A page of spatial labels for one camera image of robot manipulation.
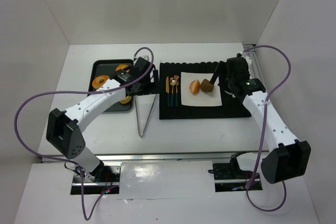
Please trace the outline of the brown croissant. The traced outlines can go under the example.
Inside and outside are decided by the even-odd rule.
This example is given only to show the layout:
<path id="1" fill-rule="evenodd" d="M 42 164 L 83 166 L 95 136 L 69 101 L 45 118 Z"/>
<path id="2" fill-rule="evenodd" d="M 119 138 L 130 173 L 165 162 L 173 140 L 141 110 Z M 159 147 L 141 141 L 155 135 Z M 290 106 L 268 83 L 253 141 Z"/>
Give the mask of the brown croissant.
<path id="1" fill-rule="evenodd" d="M 214 84 L 211 83 L 209 80 L 204 79 L 200 84 L 200 89 L 205 93 L 210 93 L 214 89 Z"/>

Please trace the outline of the plain orange bun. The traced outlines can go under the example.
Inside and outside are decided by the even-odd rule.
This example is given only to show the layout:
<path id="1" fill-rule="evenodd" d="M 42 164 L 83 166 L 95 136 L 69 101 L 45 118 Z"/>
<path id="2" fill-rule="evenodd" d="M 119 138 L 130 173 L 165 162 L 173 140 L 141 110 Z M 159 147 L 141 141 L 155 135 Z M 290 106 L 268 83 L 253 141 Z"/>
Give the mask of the plain orange bun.
<path id="1" fill-rule="evenodd" d="M 190 83 L 190 93 L 192 95 L 197 95 L 199 93 L 199 90 L 200 90 L 200 81 L 199 80 L 193 80 L 191 83 Z"/>

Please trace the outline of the silver metal tongs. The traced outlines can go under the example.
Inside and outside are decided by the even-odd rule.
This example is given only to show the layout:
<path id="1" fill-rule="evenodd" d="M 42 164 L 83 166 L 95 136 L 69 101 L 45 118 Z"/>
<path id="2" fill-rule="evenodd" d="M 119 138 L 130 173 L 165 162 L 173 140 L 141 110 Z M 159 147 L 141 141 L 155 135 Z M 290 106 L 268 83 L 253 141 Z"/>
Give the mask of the silver metal tongs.
<path id="1" fill-rule="evenodd" d="M 156 94 L 136 96 L 134 98 L 136 124 L 139 138 L 143 138 L 148 127 L 156 102 Z"/>

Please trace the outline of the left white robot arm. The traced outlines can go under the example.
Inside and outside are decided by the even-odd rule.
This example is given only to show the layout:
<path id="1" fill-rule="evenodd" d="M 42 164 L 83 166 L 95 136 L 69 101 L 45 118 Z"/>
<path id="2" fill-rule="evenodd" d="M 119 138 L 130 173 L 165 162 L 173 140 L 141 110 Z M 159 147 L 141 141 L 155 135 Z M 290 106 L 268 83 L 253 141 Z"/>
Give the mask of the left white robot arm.
<path id="1" fill-rule="evenodd" d="M 157 94 L 160 89 L 159 72 L 152 69 L 153 76 L 147 73 L 136 81 L 139 69 L 118 70 L 93 94 L 63 111 L 53 109 L 48 116 L 47 141 L 70 161 L 74 161 L 93 180 L 100 180 L 108 169 L 88 147 L 83 132 L 87 126 L 112 105 L 127 96 Z"/>

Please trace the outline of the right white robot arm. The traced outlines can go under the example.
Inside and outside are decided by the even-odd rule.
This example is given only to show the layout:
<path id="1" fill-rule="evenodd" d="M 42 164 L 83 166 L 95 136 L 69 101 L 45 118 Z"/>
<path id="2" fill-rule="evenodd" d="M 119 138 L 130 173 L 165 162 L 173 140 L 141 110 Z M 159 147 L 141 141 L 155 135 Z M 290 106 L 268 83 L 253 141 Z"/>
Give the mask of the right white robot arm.
<path id="1" fill-rule="evenodd" d="M 305 174 L 311 147 L 288 129 L 271 104 L 262 82 L 250 76 L 251 60 L 239 55 L 220 61 L 211 78 L 219 80 L 221 89 L 232 95 L 248 110 L 261 128 L 269 153 L 261 161 L 266 181 L 275 184 Z"/>

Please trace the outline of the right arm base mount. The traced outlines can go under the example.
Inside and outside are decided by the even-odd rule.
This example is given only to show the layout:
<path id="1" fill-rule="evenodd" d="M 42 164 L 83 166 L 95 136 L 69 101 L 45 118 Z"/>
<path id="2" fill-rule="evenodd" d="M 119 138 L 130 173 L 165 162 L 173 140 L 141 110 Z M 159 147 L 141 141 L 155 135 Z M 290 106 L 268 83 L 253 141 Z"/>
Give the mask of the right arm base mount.
<path id="1" fill-rule="evenodd" d="M 244 171 L 238 166 L 238 157 L 247 152 L 232 154 L 230 160 L 224 163 L 213 163 L 208 170 L 214 177 L 215 192 L 246 191 L 246 183 L 252 176 L 252 171 Z"/>

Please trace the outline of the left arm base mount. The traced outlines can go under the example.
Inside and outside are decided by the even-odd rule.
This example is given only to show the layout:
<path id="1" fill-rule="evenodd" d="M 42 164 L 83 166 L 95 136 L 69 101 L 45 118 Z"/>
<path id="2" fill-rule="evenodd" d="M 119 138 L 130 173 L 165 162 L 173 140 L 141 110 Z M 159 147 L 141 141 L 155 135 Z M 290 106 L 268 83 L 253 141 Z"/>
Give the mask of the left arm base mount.
<path id="1" fill-rule="evenodd" d="M 65 169 L 72 172 L 71 195 L 81 194 L 81 176 L 79 167 L 69 163 L 64 163 Z M 103 171 L 96 178 L 84 172 L 83 192 L 85 195 L 116 195 L 120 191 L 121 162 L 105 162 Z"/>

